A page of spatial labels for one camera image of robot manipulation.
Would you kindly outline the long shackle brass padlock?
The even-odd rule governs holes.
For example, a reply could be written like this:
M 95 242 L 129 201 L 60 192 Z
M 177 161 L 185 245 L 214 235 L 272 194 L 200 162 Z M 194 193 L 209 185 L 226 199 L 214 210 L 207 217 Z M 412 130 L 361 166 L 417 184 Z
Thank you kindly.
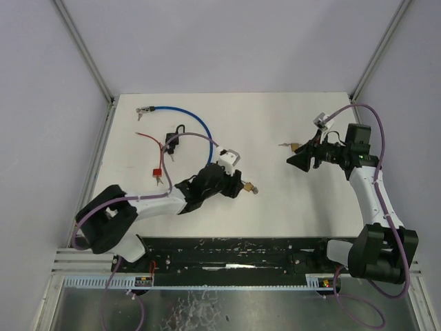
M 247 192 L 251 192 L 254 188 L 253 184 L 250 182 L 242 181 L 242 184 L 243 184 L 243 189 L 246 190 Z

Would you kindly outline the keys of black padlock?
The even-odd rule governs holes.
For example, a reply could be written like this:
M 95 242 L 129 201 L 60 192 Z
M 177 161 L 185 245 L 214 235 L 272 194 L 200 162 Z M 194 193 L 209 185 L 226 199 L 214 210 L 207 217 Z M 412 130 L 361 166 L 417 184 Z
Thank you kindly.
M 166 145 L 163 147 L 163 152 L 165 154 L 168 154 L 170 156 L 170 159 L 172 160 L 172 162 L 174 162 L 175 146 Z

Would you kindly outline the black padlock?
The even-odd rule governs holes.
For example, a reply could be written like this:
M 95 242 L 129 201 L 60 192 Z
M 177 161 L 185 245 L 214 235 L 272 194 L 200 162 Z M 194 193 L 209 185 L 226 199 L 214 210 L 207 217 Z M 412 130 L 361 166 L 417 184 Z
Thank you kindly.
M 168 132 L 165 136 L 165 145 L 168 148 L 175 148 L 179 144 L 178 134 L 185 133 L 185 125 L 180 124 L 174 132 Z

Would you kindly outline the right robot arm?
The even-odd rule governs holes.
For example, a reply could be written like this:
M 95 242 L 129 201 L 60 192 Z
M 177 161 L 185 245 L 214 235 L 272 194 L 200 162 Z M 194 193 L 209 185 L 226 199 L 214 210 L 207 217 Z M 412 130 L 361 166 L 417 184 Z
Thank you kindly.
M 355 278 L 402 284 L 418 246 L 418 235 L 408 230 L 393 211 L 377 169 L 379 158 L 370 153 L 371 128 L 350 123 L 343 142 L 330 143 L 318 130 L 287 159 L 308 172 L 321 163 L 336 164 L 345 173 L 358 200 L 364 227 L 354 242 L 330 239 L 328 260 L 348 267 Z

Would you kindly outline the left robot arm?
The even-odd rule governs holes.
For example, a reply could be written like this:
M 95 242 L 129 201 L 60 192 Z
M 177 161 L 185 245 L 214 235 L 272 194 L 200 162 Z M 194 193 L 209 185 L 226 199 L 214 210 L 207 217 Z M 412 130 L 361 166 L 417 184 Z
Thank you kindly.
M 217 163 L 172 186 L 169 193 L 129 196 L 119 185 L 110 185 L 75 216 L 76 228 L 83 236 L 73 234 L 72 246 L 77 250 L 90 249 L 94 254 L 111 252 L 134 263 L 147 252 L 141 238 L 129 233 L 135 222 L 187 214 L 216 194 L 234 199 L 243 188 L 240 170 L 229 173 Z

